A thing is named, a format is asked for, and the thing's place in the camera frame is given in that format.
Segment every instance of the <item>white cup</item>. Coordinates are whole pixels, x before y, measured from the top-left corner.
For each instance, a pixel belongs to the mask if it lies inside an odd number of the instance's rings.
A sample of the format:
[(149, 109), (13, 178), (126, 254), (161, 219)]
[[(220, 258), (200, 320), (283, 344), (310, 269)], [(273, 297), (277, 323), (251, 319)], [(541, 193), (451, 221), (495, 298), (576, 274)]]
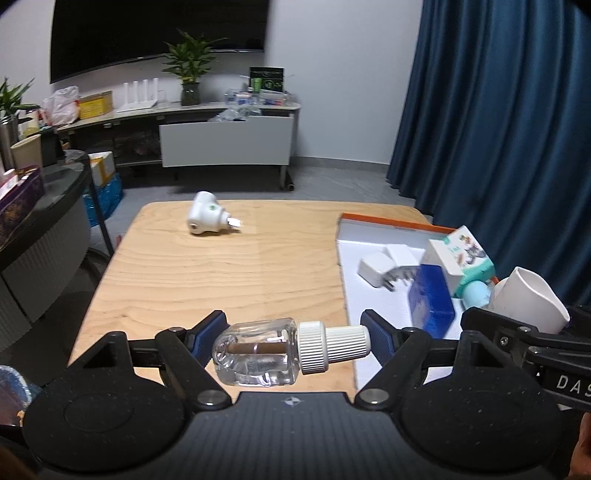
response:
[(570, 318), (546, 280), (522, 267), (495, 286), (488, 310), (534, 325), (541, 333), (559, 333)]

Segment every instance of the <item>wooden table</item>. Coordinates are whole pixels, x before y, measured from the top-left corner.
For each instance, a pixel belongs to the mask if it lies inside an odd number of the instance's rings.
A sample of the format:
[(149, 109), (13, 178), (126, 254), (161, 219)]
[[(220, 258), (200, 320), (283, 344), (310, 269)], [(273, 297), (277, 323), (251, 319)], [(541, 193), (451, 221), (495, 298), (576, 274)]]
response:
[[(291, 200), (225, 200), (243, 221), (237, 232), (191, 235), (191, 202), (150, 203), (134, 219), (86, 313), (71, 360), (106, 332), (153, 338), (171, 326), (191, 328), (212, 310), (228, 323), (292, 317), (347, 324), (336, 252), (343, 212), (428, 223), (400, 205)], [(215, 377), (212, 362), (207, 370)], [(159, 381), (156, 369), (138, 374)], [(225, 386), (236, 397), (245, 388)], [(355, 393), (353, 363), (299, 375), (277, 391)]]

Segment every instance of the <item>white bottle cap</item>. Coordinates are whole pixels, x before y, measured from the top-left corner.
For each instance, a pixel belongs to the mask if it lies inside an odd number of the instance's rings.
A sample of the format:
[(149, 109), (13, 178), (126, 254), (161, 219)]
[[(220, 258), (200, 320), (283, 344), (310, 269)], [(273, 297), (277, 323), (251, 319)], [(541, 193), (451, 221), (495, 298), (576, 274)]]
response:
[(322, 322), (300, 322), (297, 349), (301, 372), (318, 374), (329, 364), (367, 356), (371, 342), (363, 325), (326, 328)]

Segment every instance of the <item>green plant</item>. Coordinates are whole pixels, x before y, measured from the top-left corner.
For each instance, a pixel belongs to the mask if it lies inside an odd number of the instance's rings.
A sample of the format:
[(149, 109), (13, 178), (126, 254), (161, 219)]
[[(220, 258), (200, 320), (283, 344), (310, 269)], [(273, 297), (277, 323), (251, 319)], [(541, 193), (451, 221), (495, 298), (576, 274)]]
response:
[(11, 89), (8, 86), (8, 79), (4, 77), (4, 82), (0, 85), (0, 116), (14, 115), (17, 110), (27, 107), (22, 105), (22, 95), (31, 88), (33, 80), (35, 79), (32, 79), (26, 85), (20, 84)]
[(211, 62), (215, 59), (212, 53), (211, 44), (223, 38), (209, 41), (203, 35), (199, 38), (193, 38), (187, 32), (178, 31), (184, 38), (184, 42), (177, 45), (168, 45), (169, 53), (165, 56), (168, 59), (165, 65), (170, 65), (163, 69), (163, 72), (174, 73), (183, 81), (183, 83), (195, 83), (197, 79), (211, 70)]

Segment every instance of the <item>glass bottle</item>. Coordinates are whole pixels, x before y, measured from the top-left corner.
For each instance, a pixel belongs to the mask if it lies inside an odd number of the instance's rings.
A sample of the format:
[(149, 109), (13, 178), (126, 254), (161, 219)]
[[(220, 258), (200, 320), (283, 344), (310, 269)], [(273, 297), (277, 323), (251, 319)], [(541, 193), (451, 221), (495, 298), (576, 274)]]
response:
[(291, 385), (330, 363), (366, 356), (369, 333), (362, 325), (326, 328), (293, 319), (237, 323), (214, 342), (212, 358), (221, 382), (243, 387)]

